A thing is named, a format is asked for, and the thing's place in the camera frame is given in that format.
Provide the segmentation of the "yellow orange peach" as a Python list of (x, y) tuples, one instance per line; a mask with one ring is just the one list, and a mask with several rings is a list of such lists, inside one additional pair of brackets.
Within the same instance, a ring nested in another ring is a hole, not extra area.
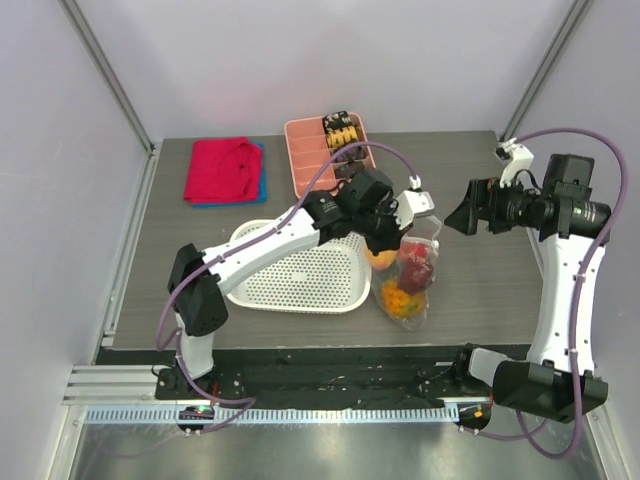
[(397, 258), (397, 254), (397, 250), (385, 250), (378, 254), (374, 254), (369, 249), (366, 250), (366, 258), (369, 265), (372, 269), (377, 271), (386, 270), (391, 267)]

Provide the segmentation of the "dark red apple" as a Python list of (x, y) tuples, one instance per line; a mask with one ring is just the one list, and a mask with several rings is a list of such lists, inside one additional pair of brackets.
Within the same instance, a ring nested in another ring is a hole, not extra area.
[(425, 291), (433, 283), (434, 267), (427, 261), (402, 263), (398, 287), (409, 295)]

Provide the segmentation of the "clear polka dot zip bag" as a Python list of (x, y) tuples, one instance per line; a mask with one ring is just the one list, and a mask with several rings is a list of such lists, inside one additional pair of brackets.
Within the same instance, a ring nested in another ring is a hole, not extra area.
[(406, 330), (418, 330), (426, 322), (442, 227), (441, 220), (430, 215), (403, 236), (398, 250), (377, 255), (366, 250), (376, 302), (391, 321)]

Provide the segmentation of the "orange toy pineapple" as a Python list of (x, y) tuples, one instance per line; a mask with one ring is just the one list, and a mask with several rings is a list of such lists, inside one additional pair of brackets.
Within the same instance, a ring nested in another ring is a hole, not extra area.
[(396, 319), (416, 315), (422, 312), (428, 304), (425, 291), (408, 294), (399, 288), (396, 277), (383, 281), (380, 288), (380, 301), (382, 308)]

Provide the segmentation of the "bright red apple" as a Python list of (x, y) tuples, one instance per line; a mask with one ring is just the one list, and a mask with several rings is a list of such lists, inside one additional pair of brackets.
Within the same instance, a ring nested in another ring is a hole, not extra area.
[(404, 241), (398, 252), (398, 258), (405, 261), (421, 262), (431, 260), (434, 251), (428, 243), (422, 241)]

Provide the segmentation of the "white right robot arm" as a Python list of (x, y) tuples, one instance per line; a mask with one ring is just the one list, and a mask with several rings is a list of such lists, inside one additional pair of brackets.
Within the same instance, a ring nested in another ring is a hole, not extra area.
[(526, 358), (466, 345), (451, 371), (460, 393), (487, 385), (497, 404), (559, 423), (606, 401), (608, 385), (594, 374), (591, 321), (611, 209), (591, 199), (594, 166), (590, 157), (554, 154), (540, 185), (473, 179), (446, 218), (446, 226), (466, 236), (476, 234), (479, 221), (494, 234), (535, 230), (543, 265), (538, 323)]

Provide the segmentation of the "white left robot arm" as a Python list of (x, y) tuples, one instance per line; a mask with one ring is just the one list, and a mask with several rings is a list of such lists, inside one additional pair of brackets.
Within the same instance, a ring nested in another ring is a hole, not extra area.
[(311, 190), (280, 217), (242, 238), (203, 251), (193, 244), (176, 254), (169, 298), (160, 318), (173, 313), (177, 328), (179, 388), (190, 398), (205, 397), (213, 385), (215, 333), (228, 320), (227, 295), (250, 276), (302, 251), (361, 235), (375, 252), (395, 250), (418, 213), (431, 207), (422, 182), (411, 175), (396, 194), (392, 181), (375, 169), (356, 172), (331, 190)]

